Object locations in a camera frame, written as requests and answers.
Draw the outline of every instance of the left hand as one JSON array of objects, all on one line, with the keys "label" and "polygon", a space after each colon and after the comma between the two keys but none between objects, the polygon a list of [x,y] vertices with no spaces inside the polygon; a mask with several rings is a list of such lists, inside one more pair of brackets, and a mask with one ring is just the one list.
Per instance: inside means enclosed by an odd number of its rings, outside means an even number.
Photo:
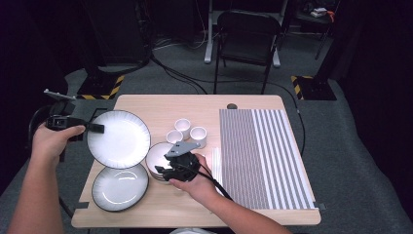
[{"label": "left hand", "polygon": [[57,166],[58,157],[71,137],[80,135],[85,126],[75,126],[62,131],[53,131],[45,123],[39,126],[33,137],[31,161]]}]

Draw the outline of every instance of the human hand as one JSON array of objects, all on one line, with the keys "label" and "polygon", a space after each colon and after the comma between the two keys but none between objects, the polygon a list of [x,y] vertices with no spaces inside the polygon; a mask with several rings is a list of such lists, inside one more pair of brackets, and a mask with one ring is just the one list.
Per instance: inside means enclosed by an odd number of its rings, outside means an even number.
[{"label": "human hand", "polygon": [[[197,156],[198,160],[200,161],[200,164],[208,170],[207,172],[203,167],[200,167],[200,172],[208,175],[208,173],[210,173],[210,169],[207,166],[206,158],[197,153],[195,154],[195,156]],[[189,195],[195,201],[203,205],[207,201],[212,201],[213,197],[220,196],[215,189],[215,185],[213,185],[213,183],[209,179],[203,177],[202,175],[196,175],[194,179],[192,179],[189,182],[183,182],[172,178],[169,180],[169,183],[175,186],[176,188],[179,188],[189,193]]]},{"label": "human hand", "polygon": [[80,125],[56,132],[43,123],[33,137],[31,162],[57,166],[58,156],[63,152],[67,141],[84,131],[85,126]]}]

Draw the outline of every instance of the stacked plates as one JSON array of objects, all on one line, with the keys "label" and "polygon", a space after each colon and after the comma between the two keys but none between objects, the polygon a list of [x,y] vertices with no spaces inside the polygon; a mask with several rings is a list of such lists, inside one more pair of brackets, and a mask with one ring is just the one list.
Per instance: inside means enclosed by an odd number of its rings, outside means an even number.
[{"label": "stacked plates", "polygon": [[146,165],[148,166],[149,173],[157,181],[166,182],[162,177],[162,174],[159,174],[158,171],[156,171],[155,166],[170,169],[169,161],[165,158],[165,155],[172,147],[173,144],[169,142],[157,143],[149,149],[149,152],[146,155]]}]

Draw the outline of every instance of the striped cloth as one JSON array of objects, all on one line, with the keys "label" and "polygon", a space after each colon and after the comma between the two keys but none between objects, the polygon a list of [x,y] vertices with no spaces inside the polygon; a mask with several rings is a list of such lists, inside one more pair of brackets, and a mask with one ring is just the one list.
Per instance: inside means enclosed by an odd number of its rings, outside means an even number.
[{"label": "striped cloth", "polygon": [[314,209],[284,110],[221,109],[221,184],[257,210]]}]

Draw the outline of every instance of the hazard tape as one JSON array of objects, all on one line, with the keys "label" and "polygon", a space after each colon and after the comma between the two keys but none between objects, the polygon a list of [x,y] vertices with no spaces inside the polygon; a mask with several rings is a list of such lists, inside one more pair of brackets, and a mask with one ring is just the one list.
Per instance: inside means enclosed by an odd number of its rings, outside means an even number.
[{"label": "hazard tape", "polygon": [[76,96],[77,99],[113,99],[116,94],[119,92],[119,89],[121,88],[121,84],[124,81],[125,76],[121,76],[116,80],[116,83],[110,92],[109,95],[78,95]]},{"label": "hazard tape", "polygon": [[292,85],[294,86],[295,94],[298,99],[304,99],[303,93],[301,92],[300,85],[298,84],[299,78],[313,79],[313,76],[291,76]]}]

